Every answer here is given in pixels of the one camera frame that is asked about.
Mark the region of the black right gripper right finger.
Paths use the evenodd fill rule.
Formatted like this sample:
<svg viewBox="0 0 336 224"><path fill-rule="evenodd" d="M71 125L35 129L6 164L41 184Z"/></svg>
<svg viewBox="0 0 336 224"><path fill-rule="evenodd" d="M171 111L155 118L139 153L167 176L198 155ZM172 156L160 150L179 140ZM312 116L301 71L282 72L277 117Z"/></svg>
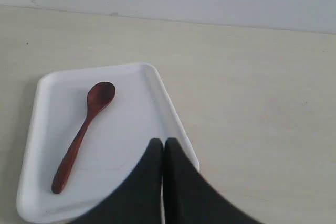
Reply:
<svg viewBox="0 0 336 224"><path fill-rule="evenodd" d="M164 147L163 201L166 223L260 223L219 194L172 137Z"/></svg>

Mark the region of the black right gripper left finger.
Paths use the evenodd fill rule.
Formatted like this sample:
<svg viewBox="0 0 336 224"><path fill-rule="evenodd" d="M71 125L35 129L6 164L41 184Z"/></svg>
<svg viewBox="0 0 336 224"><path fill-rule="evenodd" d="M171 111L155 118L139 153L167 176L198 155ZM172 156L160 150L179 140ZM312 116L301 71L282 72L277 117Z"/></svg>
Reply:
<svg viewBox="0 0 336 224"><path fill-rule="evenodd" d="M163 143L153 138L128 177L72 223L161 223Z"/></svg>

